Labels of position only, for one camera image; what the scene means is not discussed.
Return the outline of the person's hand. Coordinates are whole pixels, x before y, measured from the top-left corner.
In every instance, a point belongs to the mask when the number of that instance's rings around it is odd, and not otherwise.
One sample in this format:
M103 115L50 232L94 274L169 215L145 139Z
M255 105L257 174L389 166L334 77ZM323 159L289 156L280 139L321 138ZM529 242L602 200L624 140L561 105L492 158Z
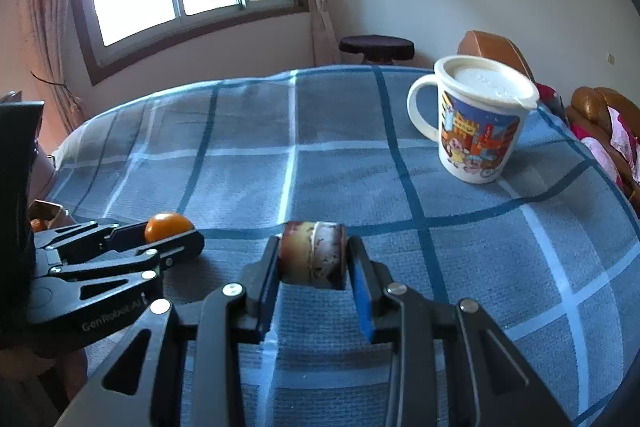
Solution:
M1 351L1 425L54 426L84 387L84 350L57 359L37 357L29 347Z

